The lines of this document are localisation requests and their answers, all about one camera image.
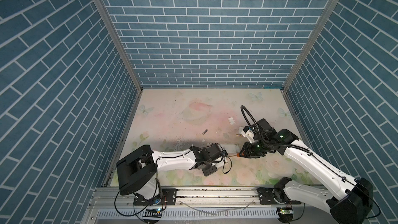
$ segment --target debris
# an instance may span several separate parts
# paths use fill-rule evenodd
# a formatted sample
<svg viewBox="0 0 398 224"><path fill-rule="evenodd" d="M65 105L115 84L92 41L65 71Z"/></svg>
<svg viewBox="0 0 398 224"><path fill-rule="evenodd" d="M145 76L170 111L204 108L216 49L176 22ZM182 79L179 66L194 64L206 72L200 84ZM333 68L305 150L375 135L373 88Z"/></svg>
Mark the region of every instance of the debris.
<svg viewBox="0 0 398 224"><path fill-rule="evenodd" d="M234 121L233 117L228 118L228 121L229 121L230 124L235 124L235 121Z"/></svg>

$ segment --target brick wallpaper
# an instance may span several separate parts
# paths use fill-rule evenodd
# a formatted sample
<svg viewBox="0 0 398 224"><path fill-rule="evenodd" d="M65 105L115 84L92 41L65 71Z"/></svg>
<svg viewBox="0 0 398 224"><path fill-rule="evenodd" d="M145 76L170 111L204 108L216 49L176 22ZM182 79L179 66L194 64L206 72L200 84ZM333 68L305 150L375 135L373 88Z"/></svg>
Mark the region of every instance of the brick wallpaper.
<svg viewBox="0 0 398 224"><path fill-rule="evenodd" d="M136 89L92 0L0 0L0 223L76 223Z"/></svg>
<svg viewBox="0 0 398 224"><path fill-rule="evenodd" d="M397 11L340 0L288 90L315 151L374 184L383 224L398 222Z"/></svg>
<svg viewBox="0 0 398 224"><path fill-rule="evenodd" d="M103 0L144 87L279 87L327 0Z"/></svg>

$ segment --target metal frame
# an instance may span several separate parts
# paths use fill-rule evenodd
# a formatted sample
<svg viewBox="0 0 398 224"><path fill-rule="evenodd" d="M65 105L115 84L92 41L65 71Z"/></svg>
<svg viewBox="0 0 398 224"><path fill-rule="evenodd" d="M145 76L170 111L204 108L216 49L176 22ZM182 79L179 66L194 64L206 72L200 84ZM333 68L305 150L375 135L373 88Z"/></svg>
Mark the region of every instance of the metal frame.
<svg viewBox="0 0 398 224"><path fill-rule="evenodd" d="M311 32L310 36L308 37L308 41L306 42L306 44L304 44L304 47L302 48L296 63L293 65L291 72L287 76L286 81L283 83L284 91L286 91L290 87L294 77L296 76L301 65L304 63L305 59L307 58L308 53L310 52L311 48L314 46L316 39L321 33L323 27L325 26L327 20L329 19L330 15L332 14L338 2L339 0L328 0L328 2L326 3L321 16L316 22L315 27Z"/></svg>
<svg viewBox="0 0 398 224"><path fill-rule="evenodd" d="M132 82L137 87L138 92L141 92L142 91L141 84L140 84L137 76L134 73L131 62L129 60L129 57L126 53L126 50L124 49L124 47L122 45L119 35L116 32L115 26L112 23L111 17L105 7L105 4L103 3L102 0L93 0L93 2L97 7L98 13L99 13L102 21L104 22L105 27L107 28L109 35L111 36L112 41L115 44L115 47L116 47L117 51L119 52L119 55L120 55L124 65L126 66L127 72L129 73L129 75L132 79Z"/></svg>
<svg viewBox="0 0 398 224"><path fill-rule="evenodd" d="M301 123L301 121L299 119L299 116L296 113L296 110L294 109L294 107L293 107L293 105L291 103L291 100L290 100L289 96L287 95L287 92L284 91L284 90L281 90L281 93L282 93L282 96L283 96L283 98L284 98L284 100L286 102L287 108L289 109L289 112L290 112L290 114L291 114L291 116L293 118L293 121L296 124L298 132L300 133L301 140L304 142L304 144L306 144L306 146L308 146L308 147L310 147L312 149L312 145L311 145L310 139L308 138L308 136L307 136L307 134L306 134L306 132L304 130L304 127L303 127L303 125L302 125L302 123Z"/></svg>
<svg viewBox="0 0 398 224"><path fill-rule="evenodd" d="M130 114L129 114L129 118L127 119L127 122L126 122L126 124L125 124L125 126L123 128L123 132L122 132L122 135L120 136L119 142L117 143L117 147L116 147L115 153L112 156L111 163L110 163L110 165L108 167L108 170L107 170L107 173L106 173L106 175L105 175L105 177L104 177L104 179L102 181L102 185L104 187L107 187L107 186L109 186L111 184L112 172L116 169L116 163L117 163L117 161L120 158L120 155L121 155L122 150L123 150L123 146L124 146L124 144L126 142L127 135L129 134L130 127L131 127L131 124L132 124L132 120L134 119L134 115L137 112L138 104L140 103L141 95L142 95L142 91L138 92L137 95L135 96L134 104L133 104L133 106L131 108L131 111L130 111Z"/></svg>
<svg viewBox="0 0 398 224"><path fill-rule="evenodd" d="M324 188L323 185L313 185L317 188ZM282 205L261 205L257 193L259 187L273 187L272 185L256 186L189 186L174 187L162 186L162 188L177 189L176 205L167 208L188 208L182 202L194 208L235 208L246 207L255 210L263 207L285 207ZM115 196L119 191L118 187L96 188L93 197L84 213L82 224L94 224L98 211L101 209L113 208ZM116 206L120 209L132 208L134 195L118 196Z"/></svg>

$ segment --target white plastic piece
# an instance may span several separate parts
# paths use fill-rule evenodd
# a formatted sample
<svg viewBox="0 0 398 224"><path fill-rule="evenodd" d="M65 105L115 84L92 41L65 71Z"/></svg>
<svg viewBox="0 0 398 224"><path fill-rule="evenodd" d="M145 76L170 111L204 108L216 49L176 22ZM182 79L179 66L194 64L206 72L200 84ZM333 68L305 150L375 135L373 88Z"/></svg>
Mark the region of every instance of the white plastic piece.
<svg viewBox="0 0 398 224"><path fill-rule="evenodd" d="M190 149L177 152L153 151L152 158L154 162L157 161L158 172L173 169L191 169L196 164L196 157Z"/></svg>
<svg viewBox="0 0 398 224"><path fill-rule="evenodd" d="M234 121L233 117L228 118L228 121L229 121L230 124L235 124L235 121Z"/></svg>
<svg viewBox="0 0 398 224"><path fill-rule="evenodd" d="M215 161L221 161L221 157L217 158ZM219 163L211 163L211 165L216 166L216 168L221 168L224 165L224 161L221 161Z"/></svg>
<svg viewBox="0 0 398 224"><path fill-rule="evenodd" d="M326 200L331 199L333 195L328 190L302 185L296 181L290 181L286 183L284 191L289 199L305 202L306 204L330 214L330 207L326 203Z"/></svg>
<svg viewBox="0 0 398 224"><path fill-rule="evenodd" d="M308 156L307 152L303 152L296 148L286 148L285 156L295 161L299 165L301 165L306 171L308 171L311 175L313 175L318 181L320 181L330 192L336 197L337 200L343 199L347 194L346 190L352 190L354 186L352 186L347 181L342 181L340 177L338 177L335 173L331 172L328 168L318 162L316 158L318 158L321 162L323 162L327 167L335 171L342 177L346 177L348 181L355 184L354 177L348 175L345 172L342 172L340 169L334 167L321 156L312 151L309 147L307 147L304 142L301 140L295 140L291 143L292 145L300 146L310 150L313 153L312 156Z"/></svg>
<svg viewBox="0 0 398 224"><path fill-rule="evenodd" d="M254 143L254 139L253 139L254 133L251 130L248 130L247 132L242 130L241 134L243 137L246 137L250 141L251 144Z"/></svg>

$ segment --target floral table surface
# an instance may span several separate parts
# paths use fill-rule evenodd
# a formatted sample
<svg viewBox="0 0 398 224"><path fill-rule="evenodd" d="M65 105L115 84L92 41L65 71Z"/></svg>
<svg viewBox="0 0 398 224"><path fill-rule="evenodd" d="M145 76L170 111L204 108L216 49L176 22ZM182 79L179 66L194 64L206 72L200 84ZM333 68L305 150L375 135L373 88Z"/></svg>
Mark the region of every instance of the floral table surface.
<svg viewBox="0 0 398 224"><path fill-rule="evenodd" d="M204 147L212 142L242 147L247 139L236 136L239 127L246 125L241 105L256 120L265 118L277 131L286 128L299 136L279 89L145 89L121 157L144 144L165 152L183 150L192 144ZM235 124L230 124L229 117ZM228 174L223 174L220 168L205 177L201 170L179 169L160 172L158 178L162 186L264 185L275 184L284 176L304 184L319 183L279 153L258 159L231 157L231 160L233 167ZM111 186L118 186L117 173Z"/></svg>

